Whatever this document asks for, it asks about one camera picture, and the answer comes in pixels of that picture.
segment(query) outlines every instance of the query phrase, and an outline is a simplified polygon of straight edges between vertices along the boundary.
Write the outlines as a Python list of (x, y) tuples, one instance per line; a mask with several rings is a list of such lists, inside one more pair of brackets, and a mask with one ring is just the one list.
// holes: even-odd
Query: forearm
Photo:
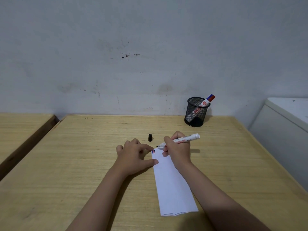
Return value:
[(192, 163), (178, 170), (217, 230), (269, 230)]
[(122, 172), (112, 167), (67, 230), (105, 230), (124, 180)]

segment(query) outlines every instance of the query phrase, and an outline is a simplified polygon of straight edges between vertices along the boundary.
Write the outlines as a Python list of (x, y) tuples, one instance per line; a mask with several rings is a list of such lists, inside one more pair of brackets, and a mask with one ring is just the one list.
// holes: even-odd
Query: paper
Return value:
[(154, 175), (160, 214), (176, 216), (198, 212), (190, 187), (173, 165), (170, 156), (164, 157), (162, 148), (155, 148), (151, 153), (152, 158), (159, 162), (154, 165)]

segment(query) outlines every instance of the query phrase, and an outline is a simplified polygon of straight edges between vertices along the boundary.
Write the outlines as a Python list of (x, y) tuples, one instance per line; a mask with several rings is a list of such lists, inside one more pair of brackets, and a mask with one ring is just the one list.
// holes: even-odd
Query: wooden table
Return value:
[[(192, 162), (270, 229), (308, 230), (307, 193), (234, 117), (207, 117), (193, 128), (181, 116), (109, 115), (67, 116), (0, 182), (0, 229), (65, 230), (114, 163), (118, 144), (148, 143), (151, 133), (156, 146), (176, 130), (200, 134)], [(213, 230), (202, 212), (160, 216), (152, 168), (124, 183), (111, 220), (112, 230)]]
[(0, 180), (56, 123), (52, 114), (0, 113)]

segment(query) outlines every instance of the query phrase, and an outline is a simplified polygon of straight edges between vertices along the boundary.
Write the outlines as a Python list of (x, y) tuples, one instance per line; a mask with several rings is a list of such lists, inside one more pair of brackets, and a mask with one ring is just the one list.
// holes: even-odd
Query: person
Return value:
[[(270, 230), (231, 197), (208, 179), (190, 160), (190, 142), (175, 143), (172, 140), (185, 135), (176, 131), (170, 138), (164, 137), (164, 156), (171, 160), (187, 181), (216, 230)], [(67, 228), (70, 230), (106, 230), (117, 193), (128, 175), (135, 174), (159, 162), (156, 159), (140, 159), (141, 151), (153, 148), (137, 139), (126, 141), (124, 147), (116, 147), (117, 159), (88, 202)]]

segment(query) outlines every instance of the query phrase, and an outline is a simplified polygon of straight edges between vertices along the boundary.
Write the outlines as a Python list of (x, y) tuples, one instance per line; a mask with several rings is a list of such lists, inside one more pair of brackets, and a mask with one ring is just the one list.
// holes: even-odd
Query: pen holder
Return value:
[(187, 100), (187, 110), (184, 121), (187, 125), (192, 127), (200, 127), (203, 125), (203, 121), (206, 115), (209, 104), (207, 107), (200, 107), (199, 105), (204, 101), (201, 97), (191, 97)]

